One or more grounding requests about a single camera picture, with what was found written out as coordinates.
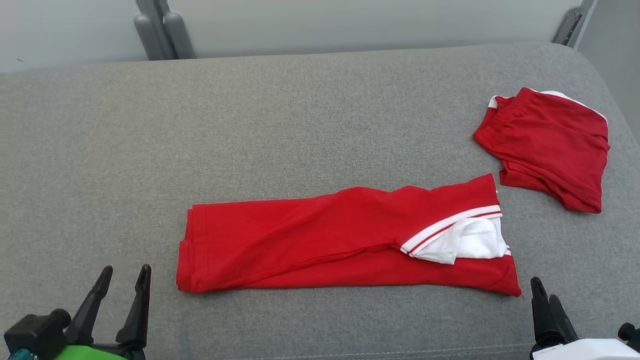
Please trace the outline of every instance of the folded red shorts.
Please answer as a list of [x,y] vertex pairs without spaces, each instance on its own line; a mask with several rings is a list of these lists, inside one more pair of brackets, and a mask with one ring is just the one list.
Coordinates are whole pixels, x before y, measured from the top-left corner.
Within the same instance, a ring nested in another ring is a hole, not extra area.
[[194,205],[178,289],[439,284],[520,296],[493,176],[425,190]]
[[560,92],[494,96],[476,141],[502,160],[500,182],[548,193],[567,210],[602,211],[607,119]]

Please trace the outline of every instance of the gray metal bracket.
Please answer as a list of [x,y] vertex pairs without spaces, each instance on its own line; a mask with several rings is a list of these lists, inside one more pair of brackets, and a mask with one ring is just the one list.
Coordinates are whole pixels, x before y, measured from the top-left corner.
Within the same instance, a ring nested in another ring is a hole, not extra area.
[[573,47],[575,45],[578,33],[576,29],[578,28],[579,24],[582,24],[580,20],[582,19],[583,15],[584,9],[581,6],[569,10],[564,16],[562,24],[560,24],[560,28],[558,28],[558,31],[552,42],[555,44],[562,44],[568,47]]
[[195,52],[180,14],[166,0],[136,0],[133,23],[149,60],[194,59]]

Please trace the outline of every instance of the folded red shirt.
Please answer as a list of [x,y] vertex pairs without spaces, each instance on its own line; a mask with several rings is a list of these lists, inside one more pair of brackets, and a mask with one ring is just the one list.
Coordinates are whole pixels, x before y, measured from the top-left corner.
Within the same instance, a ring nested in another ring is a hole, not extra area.
[[602,211],[607,120],[560,92],[494,96],[476,141],[502,160],[500,182],[548,193],[567,210]]
[[496,193],[487,174],[433,190],[194,205],[178,288],[439,284],[520,296]]

